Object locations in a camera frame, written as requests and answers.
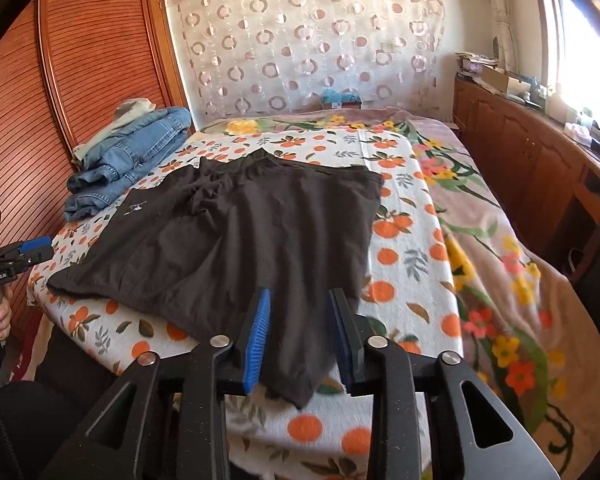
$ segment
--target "wooden cabinet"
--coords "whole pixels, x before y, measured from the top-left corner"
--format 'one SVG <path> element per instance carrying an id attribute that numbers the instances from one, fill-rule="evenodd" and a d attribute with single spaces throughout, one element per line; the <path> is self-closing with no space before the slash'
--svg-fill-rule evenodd
<path id="1" fill-rule="evenodd" d="M 58 232 L 70 150 L 121 101 L 186 105 L 159 2 L 33 0 L 0 40 L 0 247 Z M 26 285 L 26 274 L 12 285 L 19 339 Z"/>
<path id="2" fill-rule="evenodd" d="M 558 139 L 540 132 L 533 140 L 531 172 L 516 215 L 525 242 L 537 254 L 545 254 L 573 195 L 582 162 Z"/>
<path id="3" fill-rule="evenodd" d="M 583 214 L 600 224 L 600 161 L 544 114 L 462 80 L 454 95 L 460 139 L 518 237 L 559 268 L 586 237 L 559 238 L 578 232 Z"/>
<path id="4" fill-rule="evenodd" d="M 505 211 L 510 211 L 509 219 L 518 226 L 523 208 L 518 208 L 525 192 L 529 189 L 533 168 L 532 126 L 515 114 L 504 110 L 498 145 L 494 146 L 493 185 L 498 190 L 498 200 Z"/>
<path id="5" fill-rule="evenodd" d="M 485 179 L 492 181 L 498 171 L 493 161 L 493 153 L 498 149 L 498 139 L 502 132 L 502 116 L 493 100 L 478 96 L 472 102 L 475 108 L 474 126 L 462 135 L 462 142 L 471 153 L 478 170 Z"/>

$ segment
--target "floral bedspread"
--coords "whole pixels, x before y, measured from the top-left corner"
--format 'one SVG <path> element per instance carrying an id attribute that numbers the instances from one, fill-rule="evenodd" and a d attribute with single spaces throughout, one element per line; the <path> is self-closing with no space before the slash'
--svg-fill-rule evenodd
<path id="1" fill-rule="evenodd" d="M 359 312 L 376 333 L 407 351 L 432 356 L 445 349 L 462 352 L 445 237 L 409 140 L 399 128 L 343 122 L 344 118 L 293 118 L 216 124 L 214 130 L 190 138 L 134 187 L 157 186 L 170 171 L 197 164 L 202 156 L 228 161 L 259 148 L 311 164 L 365 164 L 382 174 L 384 187 Z M 56 297 L 46 288 L 54 272 L 84 258 L 123 199 L 93 219 L 67 224 L 54 239 L 53 260 L 33 269 L 28 287 L 31 304 L 119 374 L 147 350 L 167 357 L 196 344 L 161 318 L 141 315 L 115 301 Z M 229 396 L 226 401 L 230 458 L 244 469 L 294 480 L 365 477 L 372 398 L 344 395 L 336 369 L 300 412 L 286 402 L 267 399 L 261 388 L 249 397 Z M 418 407 L 423 413 L 424 398 L 418 398 Z M 427 433 L 423 424 L 423 466 L 430 462 Z"/>
<path id="2" fill-rule="evenodd" d="M 410 141 L 420 168 L 408 182 L 431 196 L 425 208 L 438 215 L 453 275 L 453 286 L 441 286 L 458 302 L 459 317 L 445 317 L 440 328 L 461 336 L 464 357 L 562 478 L 576 479 L 600 450 L 600 336 L 568 280 L 520 245 L 456 136 L 438 121 L 397 108 L 220 121 L 202 135 L 294 128 L 332 128 L 343 136 L 368 131 L 372 160 L 391 170 L 402 165 L 395 136 Z M 406 260 L 417 257 L 406 254 Z M 405 279 L 410 269 L 402 269 Z M 336 466 L 320 472 L 357 478 Z"/>

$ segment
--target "black shirt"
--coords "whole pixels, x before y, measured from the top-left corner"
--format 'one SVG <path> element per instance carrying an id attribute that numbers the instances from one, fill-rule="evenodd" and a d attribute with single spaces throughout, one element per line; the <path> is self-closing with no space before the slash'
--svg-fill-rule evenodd
<path id="1" fill-rule="evenodd" d="M 271 291 L 260 382 L 304 406 L 334 359 L 328 290 L 357 309 L 382 177 L 260 149 L 229 163 L 202 158 L 160 186 L 132 190 L 58 293 L 104 296 L 162 316 L 198 341 L 235 335 L 255 289 Z"/>

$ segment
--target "wardrobe door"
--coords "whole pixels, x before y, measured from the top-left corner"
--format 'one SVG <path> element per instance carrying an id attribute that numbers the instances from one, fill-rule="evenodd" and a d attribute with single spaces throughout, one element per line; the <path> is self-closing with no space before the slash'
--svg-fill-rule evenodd
<path id="1" fill-rule="evenodd" d="M 74 170 L 46 98 L 35 18 L 32 3 L 0 40 L 0 247 L 58 232 Z M 11 327 L 20 340 L 32 313 L 27 276 L 11 285 Z"/>
<path id="2" fill-rule="evenodd" d="M 71 147 L 109 124 L 125 99 L 172 104 L 147 0 L 39 0 L 42 61 Z"/>
<path id="3" fill-rule="evenodd" d="M 154 31 L 155 43 L 158 49 L 158 60 L 165 82 L 169 98 L 176 106 L 189 108 L 187 96 L 180 78 L 180 70 L 176 53 L 171 41 L 171 31 L 169 29 L 169 19 L 167 18 L 167 9 L 164 0 L 147 0 L 149 3 L 149 16 Z"/>

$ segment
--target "sheer curtain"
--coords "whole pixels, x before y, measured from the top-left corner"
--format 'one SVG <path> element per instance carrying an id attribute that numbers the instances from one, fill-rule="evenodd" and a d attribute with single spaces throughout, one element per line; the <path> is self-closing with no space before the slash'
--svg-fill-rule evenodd
<path id="1" fill-rule="evenodd" d="M 511 72 L 517 72 L 518 58 L 516 56 L 516 47 L 511 30 L 509 0 L 490 1 L 491 15 L 493 17 L 495 33 L 498 39 L 497 54 L 500 59 L 500 67 L 510 70 Z"/>
<path id="2" fill-rule="evenodd" d="M 196 126 L 320 107 L 437 111 L 441 0 L 167 0 Z"/>

